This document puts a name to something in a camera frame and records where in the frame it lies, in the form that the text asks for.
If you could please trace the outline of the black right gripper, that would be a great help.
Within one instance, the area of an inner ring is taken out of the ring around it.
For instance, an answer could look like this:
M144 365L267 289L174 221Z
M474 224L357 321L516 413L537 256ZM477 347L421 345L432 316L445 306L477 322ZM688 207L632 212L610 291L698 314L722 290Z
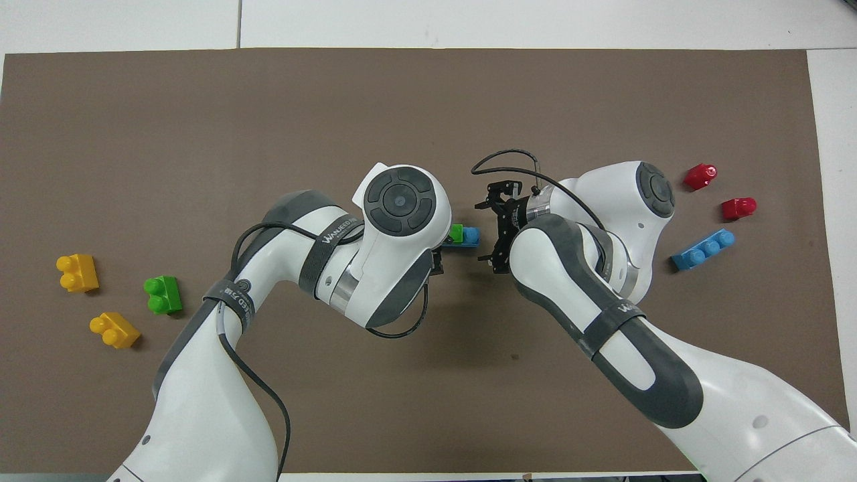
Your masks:
M485 200L475 204L475 210L491 210L501 216L501 233L490 255L478 256L488 262L494 274L510 272L510 247L515 235L528 223L528 205L532 196L522 195L523 183L514 180L493 182L487 186ZM431 275L444 274L441 249L432 250Z

